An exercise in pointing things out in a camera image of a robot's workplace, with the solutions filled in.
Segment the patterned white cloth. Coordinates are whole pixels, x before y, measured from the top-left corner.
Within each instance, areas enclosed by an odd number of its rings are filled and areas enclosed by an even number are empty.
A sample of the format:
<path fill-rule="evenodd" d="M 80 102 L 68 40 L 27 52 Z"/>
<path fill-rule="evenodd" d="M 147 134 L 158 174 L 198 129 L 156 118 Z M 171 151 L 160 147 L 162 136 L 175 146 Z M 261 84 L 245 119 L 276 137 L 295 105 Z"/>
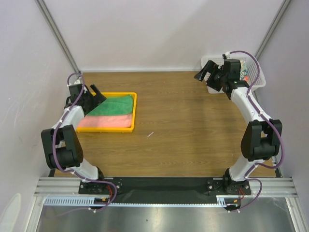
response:
<path fill-rule="evenodd" d="M 248 75 L 248 71 L 247 71 L 246 61 L 240 60 L 240 64 L 241 64 L 240 80 L 248 82 L 249 81 L 249 75 Z"/>

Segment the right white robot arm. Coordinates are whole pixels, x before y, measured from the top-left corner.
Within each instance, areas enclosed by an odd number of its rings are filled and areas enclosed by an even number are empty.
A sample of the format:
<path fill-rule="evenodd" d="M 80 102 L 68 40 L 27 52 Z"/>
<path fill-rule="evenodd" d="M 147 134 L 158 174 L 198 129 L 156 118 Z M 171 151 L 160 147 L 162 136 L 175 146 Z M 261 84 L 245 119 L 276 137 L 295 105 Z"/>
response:
<path fill-rule="evenodd" d="M 247 128 L 241 140 L 241 156 L 223 175 L 222 189 L 234 194 L 246 186 L 249 175 L 266 160 L 276 156 L 280 148 L 282 123 L 262 111 L 252 96 L 249 84 L 240 79 L 241 62 L 238 59 L 225 59 L 220 66 L 208 60 L 195 79 L 205 80 L 207 86 L 223 91 L 238 107 Z"/>

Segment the pink towel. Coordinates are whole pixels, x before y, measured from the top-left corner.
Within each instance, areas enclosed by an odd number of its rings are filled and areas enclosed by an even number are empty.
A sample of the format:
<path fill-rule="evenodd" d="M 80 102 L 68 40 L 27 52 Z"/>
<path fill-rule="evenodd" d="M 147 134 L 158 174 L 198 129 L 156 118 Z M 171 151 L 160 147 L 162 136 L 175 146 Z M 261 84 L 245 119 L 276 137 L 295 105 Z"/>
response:
<path fill-rule="evenodd" d="M 79 128 L 129 128 L 132 125 L 132 113 L 119 116 L 85 116 L 78 124 Z"/>

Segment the green towel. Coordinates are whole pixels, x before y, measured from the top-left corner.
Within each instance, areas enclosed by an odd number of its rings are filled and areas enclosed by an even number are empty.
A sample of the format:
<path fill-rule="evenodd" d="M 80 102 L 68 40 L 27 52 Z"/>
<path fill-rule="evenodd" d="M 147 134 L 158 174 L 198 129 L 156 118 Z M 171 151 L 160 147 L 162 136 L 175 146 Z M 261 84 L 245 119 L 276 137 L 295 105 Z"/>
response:
<path fill-rule="evenodd" d="M 131 95 L 108 97 L 90 111 L 87 116 L 122 116 L 133 112 L 134 100 Z"/>

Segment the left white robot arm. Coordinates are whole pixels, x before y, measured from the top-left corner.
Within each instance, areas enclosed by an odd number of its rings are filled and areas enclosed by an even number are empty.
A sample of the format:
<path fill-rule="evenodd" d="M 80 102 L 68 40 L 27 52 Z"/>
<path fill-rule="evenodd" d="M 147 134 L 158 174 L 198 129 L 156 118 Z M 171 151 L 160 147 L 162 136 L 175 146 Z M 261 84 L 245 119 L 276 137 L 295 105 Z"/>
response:
<path fill-rule="evenodd" d="M 89 88 L 84 84 L 69 86 L 64 113 L 59 121 L 50 129 L 41 132 L 42 145 L 47 166 L 51 170 L 71 173 L 95 193 L 106 189 L 106 181 L 100 168 L 90 164 L 85 158 L 76 130 L 85 115 L 103 103 L 107 98 L 92 84 Z"/>

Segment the yellow plastic tray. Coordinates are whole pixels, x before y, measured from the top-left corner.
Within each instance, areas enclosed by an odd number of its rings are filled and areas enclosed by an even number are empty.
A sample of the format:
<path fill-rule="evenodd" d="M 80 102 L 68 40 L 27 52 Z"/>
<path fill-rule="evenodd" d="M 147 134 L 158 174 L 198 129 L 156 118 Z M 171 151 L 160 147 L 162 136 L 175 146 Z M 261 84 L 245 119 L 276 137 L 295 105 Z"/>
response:
<path fill-rule="evenodd" d="M 131 95 L 134 100 L 133 112 L 132 112 L 132 125 L 129 128 L 79 128 L 77 127 L 77 132 L 132 132 L 135 125 L 135 115 L 136 115 L 136 104 L 137 104 L 137 94 L 135 92 L 104 92 L 103 95 L 108 97 L 121 97 L 125 95 Z"/>

